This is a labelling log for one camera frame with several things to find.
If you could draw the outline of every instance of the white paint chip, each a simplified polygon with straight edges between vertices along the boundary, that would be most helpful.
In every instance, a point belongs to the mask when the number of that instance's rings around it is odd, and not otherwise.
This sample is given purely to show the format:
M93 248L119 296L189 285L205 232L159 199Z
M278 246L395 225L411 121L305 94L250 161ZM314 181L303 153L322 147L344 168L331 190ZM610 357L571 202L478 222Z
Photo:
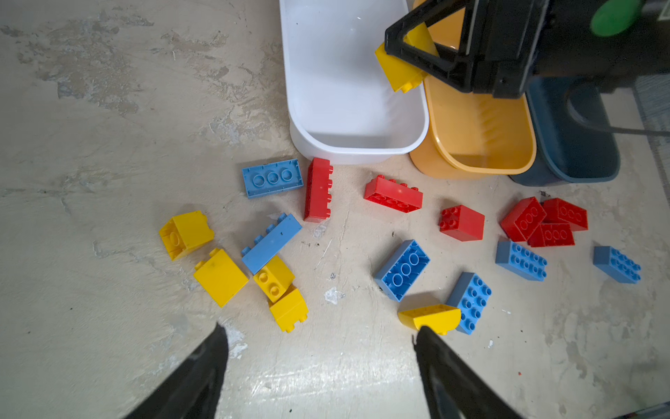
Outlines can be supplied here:
M283 213L268 214L268 215L267 215L267 218L276 221L276 220L279 219L279 216L282 215L282 214L283 214Z
M247 349L248 347L249 346L244 342L238 343L237 345L232 347L232 349L228 353L228 358L240 359L242 357L242 352L244 352L245 349Z
M337 301L341 298L344 298L345 295L342 292L337 290L337 287L330 288L328 291L324 292L324 298L326 301L331 302L337 305Z
M242 352L244 352L249 346L246 342L243 342L245 334L242 333L237 327L233 326L230 321L224 321L219 318L218 322L223 324L223 327L226 329L226 337L228 338L228 359L240 359L242 357Z
M327 228L328 228L328 226L326 225L326 223L321 223L318 226L316 226L316 228L314 229L314 233L313 233L314 238L315 239L320 239L324 235L324 233L326 232Z

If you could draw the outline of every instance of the underside of lego brick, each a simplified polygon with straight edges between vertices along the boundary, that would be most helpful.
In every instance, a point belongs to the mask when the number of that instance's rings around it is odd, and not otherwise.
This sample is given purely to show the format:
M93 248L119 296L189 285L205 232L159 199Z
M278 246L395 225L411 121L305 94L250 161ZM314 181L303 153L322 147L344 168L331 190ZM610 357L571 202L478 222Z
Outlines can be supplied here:
M402 213L410 213L423 206L423 193L418 188L409 188L406 183L398 184L395 179L386 179L381 174L365 186L363 198Z
M542 202L547 213L545 223L568 223L572 231L588 230L588 212L560 198Z
M570 224L540 224L537 226L528 244L531 247L574 246L575 239Z
M547 213L535 197L522 199L500 222L500 226L512 241L526 241Z
M390 299L401 301L421 275L430 258L414 240L406 240L375 275L375 282Z

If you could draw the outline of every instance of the floor stain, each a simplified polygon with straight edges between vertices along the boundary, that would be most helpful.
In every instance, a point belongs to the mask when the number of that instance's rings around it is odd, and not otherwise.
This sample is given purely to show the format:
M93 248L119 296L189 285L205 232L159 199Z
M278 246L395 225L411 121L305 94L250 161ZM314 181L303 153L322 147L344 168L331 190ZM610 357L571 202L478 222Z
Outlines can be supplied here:
M152 25L136 13L102 11L97 18L45 23L33 34L7 26L0 31L25 41L18 47L18 61L33 66L41 80L56 82L59 99L84 99L124 115L138 111L131 97L141 87L115 46L115 35L123 27Z

